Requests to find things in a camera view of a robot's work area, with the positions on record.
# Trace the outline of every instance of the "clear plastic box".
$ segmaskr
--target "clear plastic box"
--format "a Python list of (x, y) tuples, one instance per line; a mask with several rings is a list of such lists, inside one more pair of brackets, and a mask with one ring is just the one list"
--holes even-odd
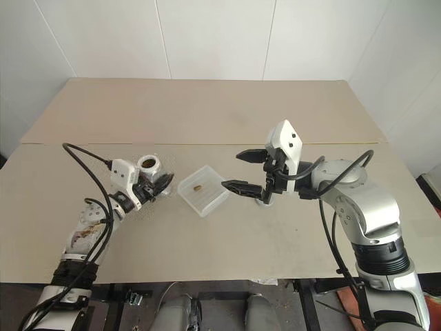
[(178, 194), (200, 217), (205, 217), (228, 197), (229, 191), (221, 181), (224, 178), (205, 165), (179, 183)]

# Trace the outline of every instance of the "wooden table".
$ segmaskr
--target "wooden table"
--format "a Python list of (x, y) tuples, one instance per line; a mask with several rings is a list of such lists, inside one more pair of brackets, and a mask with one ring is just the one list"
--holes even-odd
[[(397, 199), (404, 240), (418, 272), (441, 271), (440, 260), (433, 258), (433, 253), (441, 249), (441, 223), (436, 213), (353, 100), (347, 84), (268, 82), (264, 88), (265, 83), (125, 79), (69, 82), (0, 171), (0, 280), (48, 282), (78, 221), (83, 198), (101, 198), (92, 181), (61, 148), (64, 140), (93, 143), (87, 149), (108, 158), (136, 161), (144, 154), (157, 153), (176, 173), (171, 197), (158, 199), (124, 220), (112, 238), (98, 283), (334, 277), (336, 264), (320, 225), (317, 201), (284, 194), (276, 195), (271, 208), (261, 208), (253, 199), (231, 194), (202, 219), (176, 194), (178, 182), (205, 164), (228, 179), (264, 183), (261, 165), (243, 163), (234, 156), (263, 144), (269, 129), (284, 118), (295, 125), (304, 141), (302, 160), (311, 161), (321, 154), (328, 159), (355, 159), (365, 150), (374, 149), (368, 174)], [(170, 91), (177, 86), (186, 91), (179, 90), (177, 95), (187, 98), (187, 103), (180, 103), (179, 111), (192, 113), (194, 121), (174, 118), (172, 113), (178, 110), (164, 106), (176, 103)], [(204, 94), (195, 93), (201, 89)], [(161, 94), (164, 90), (169, 91), (163, 93), (168, 97)], [(223, 101), (217, 90), (234, 97)], [(248, 91), (245, 95), (249, 99), (241, 97), (241, 90)], [(265, 92), (267, 96), (250, 91)], [(248, 114), (259, 103), (270, 105), (267, 97), (277, 105), (269, 112), (271, 116), (263, 114), (267, 107)], [(290, 98), (301, 107), (288, 105)], [(208, 107), (212, 100), (216, 101), (212, 103), (216, 111)], [(163, 120), (160, 112), (150, 108), (155, 102), (163, 104)], [(222, 102), (231, 106), (224, 115), (218, 113), (218, 103)], [(211, 112), (211, 116), (199, 116), (205, 112)], [(112, 119), (117, 114), (119, 121)], [(147, 128), (145, 136), (140, 134), (141, 124)], [(94, 161), (89, 164), (111, 192), (107, 169)], [(331, 208), (326, 211), (331, 218)], [(353, 252), (341, 228), (337, 240), (343, 259), (355, 272)]]

